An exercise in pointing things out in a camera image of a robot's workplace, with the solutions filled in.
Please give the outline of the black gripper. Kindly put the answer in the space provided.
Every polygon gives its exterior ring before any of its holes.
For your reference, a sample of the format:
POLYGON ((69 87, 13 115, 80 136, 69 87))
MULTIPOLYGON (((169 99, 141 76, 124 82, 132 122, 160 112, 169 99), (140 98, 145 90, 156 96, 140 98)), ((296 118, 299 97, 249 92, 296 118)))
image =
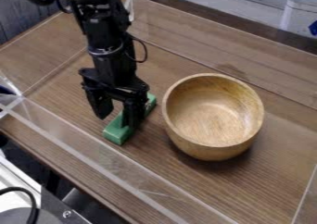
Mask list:
POLYGON ((104 119, 112 112, 110 100, 124 101, 122 125, 134 130, 142 120, 148 85, 137 77, 134 48, 120 46, 114 49, 88 47, 92 68, 81 68, 81 87, 94 116, 104 119))

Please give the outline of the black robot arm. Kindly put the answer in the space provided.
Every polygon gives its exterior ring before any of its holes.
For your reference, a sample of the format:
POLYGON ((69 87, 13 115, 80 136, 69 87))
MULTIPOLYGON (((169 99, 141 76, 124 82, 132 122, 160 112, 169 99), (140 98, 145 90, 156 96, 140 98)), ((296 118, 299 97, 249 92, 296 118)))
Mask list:
POLYGON ((81 68, 81 88, 94 116, 105 118, 112 102, 122 103, 121 124, 137 128, 144 118, 148 84, 137 77, 141 63, 134 56, 136 38, 126 32, 130 25, 121 0, 27 0, 38 6, 54 3, 73 15, 86 37, 93 66, 81 68))

